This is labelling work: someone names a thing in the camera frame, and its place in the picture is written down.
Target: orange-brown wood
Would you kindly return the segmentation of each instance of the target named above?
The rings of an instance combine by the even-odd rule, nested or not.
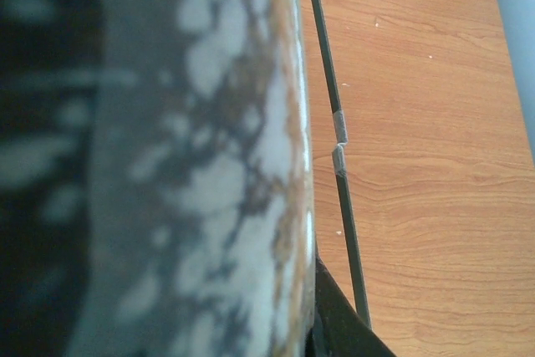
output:
[[[496,0],[323,0],[375,332],[399,356],[535,355],[535,171]],[[316,228],[352,299],[302,0]]]

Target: light blue object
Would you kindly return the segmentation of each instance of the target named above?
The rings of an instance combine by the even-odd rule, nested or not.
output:
[[[535,162],[535,0],[498,0]]]

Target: wooden table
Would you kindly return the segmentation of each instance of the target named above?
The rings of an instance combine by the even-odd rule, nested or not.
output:
[[[302,0],[322,257],[352,298]],[[399,356],[535,355],[535,171],[496,0],[323,0],[375,332]]]

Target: gray surface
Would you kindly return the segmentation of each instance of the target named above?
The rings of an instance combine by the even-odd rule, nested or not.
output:
[[[498,0],[498,3],[533,156],[535,155],[535,0]]]

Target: mottled surface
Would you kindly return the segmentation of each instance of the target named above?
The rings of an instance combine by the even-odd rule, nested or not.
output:
[[[18,18],[38,3],[8,1]],[[53,116],[76,132],[96,122],[89,187],[47,187],[36,222],[68,227],[89,205],[90,276],[67,355],[301,355],[315,245],[296,0],[101,2],[102,65],[10,78],[17,91],[99,88],[96,120],[73,90]],[[41,180],[75,146],[6,143],[0,162],[23,169],[0,168],[0,184]],[[41,293],[64,278],[52,266]]]

